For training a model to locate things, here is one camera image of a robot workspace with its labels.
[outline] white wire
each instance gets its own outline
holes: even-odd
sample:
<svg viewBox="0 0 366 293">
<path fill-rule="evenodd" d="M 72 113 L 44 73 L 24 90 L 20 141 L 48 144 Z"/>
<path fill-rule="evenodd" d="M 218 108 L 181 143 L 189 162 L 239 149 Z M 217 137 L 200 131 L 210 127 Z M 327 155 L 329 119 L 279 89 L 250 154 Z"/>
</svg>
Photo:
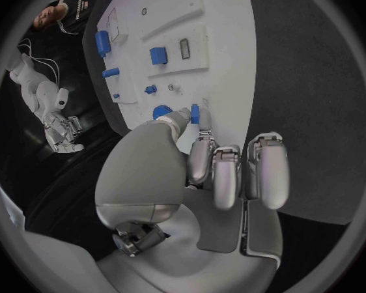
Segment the white wire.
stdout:
<svg viewBox="0 0 366 293">
<path fill-rule="evenodd" d="M 30 44 L 29 44 L 29 45 L 28 45 L 28 44 L 20 44 L 21 42 L 23 42 L 23 41 L 25 41 L 25 40 L 28 40 L 28 42 L 29 42 Z M 36 62 L 39 62 L 39 63 L 42 63 L 42 64 L 47 65 L 48 67 L 50 67 L 50 68 L 53 70 L 53 73 L 54 73 L 54 76 L 55 76 L 55 84 L 56 84 L 57 86 L 59 86 L 59 82 L 60 82 L 60 77 L 59 77 L 59 76 L 60 76 L 60 75 L 59 75 L 59 67 L 58 67 L 57 62 L 55 62 L 55 61 L 54 61 L 54 60 L 52 60 L 52 59 L 45 59 L 45 58 L 41 58 L 41 57 L 33 57 L 33 55 L 32 55 L 32 49 L 31 49 L 31 40 L 30 40 L 29 38 L 25 38 L 25 39 L 21 40 L 21 41 L 19 42 L 19 44 L 18 44 L 18 47 L 20 47 L 20 46 L 26 46 L 26 47 L 28 47 L 28 48 L 30 49 L 30 52 L 29 52 L 29 56 L 30 56 L 30 58 L 32 58 L 32 59 L 33 59 L 33 60 L 35 60 Z M 57 74 L 55 73 L 54 68 L 53 68 L 50 64 L 45 63 L 45 62 L 42 62 L 42 61 L 39 61 L 39 60 L 53 61 L 53 62 L 54 62 L 54 64 L 56 65 L 56 67 L 57 67 L 58 77 L 57 77 Z"/>
</svg>

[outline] white robot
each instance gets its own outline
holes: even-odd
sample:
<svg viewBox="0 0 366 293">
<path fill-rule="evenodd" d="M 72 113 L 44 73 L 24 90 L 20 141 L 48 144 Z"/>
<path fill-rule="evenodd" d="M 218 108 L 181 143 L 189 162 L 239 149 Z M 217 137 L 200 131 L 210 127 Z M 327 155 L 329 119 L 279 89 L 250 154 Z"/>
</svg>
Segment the white robot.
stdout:
<svg viewBox="0 0 366 293">
<path fill-rule="evenodd" d="M 75 144 L 82 132 L 77 117 L 66 119 L 61 110 L 68 102 L 68 90 L 50 81 L 45 75 L 34 70 L 32 58 L 21 54 L 18 49 L 7 65 L 10 78 L 21 86 L 21 96 L 31 112 L 44 125 L 46 139 L 57 153 L 73 153 L 84 149 Z"/>
</svg>

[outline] person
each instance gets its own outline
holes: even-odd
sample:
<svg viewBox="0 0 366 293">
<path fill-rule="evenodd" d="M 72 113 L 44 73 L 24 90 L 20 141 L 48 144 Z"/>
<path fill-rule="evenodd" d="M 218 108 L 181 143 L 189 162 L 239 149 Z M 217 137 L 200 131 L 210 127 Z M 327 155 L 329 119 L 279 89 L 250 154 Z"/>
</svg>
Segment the person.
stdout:
<svg viewBox="0 0 366 293">
<path fill-rule="evenodd" d="M 43 31 L 56 23 L 59 29 L 70 35 L 84 32 L 96 0 L 59 0 L 50 3 L 39 13 L 31 26 L 31 32 Z"/>
</svg>

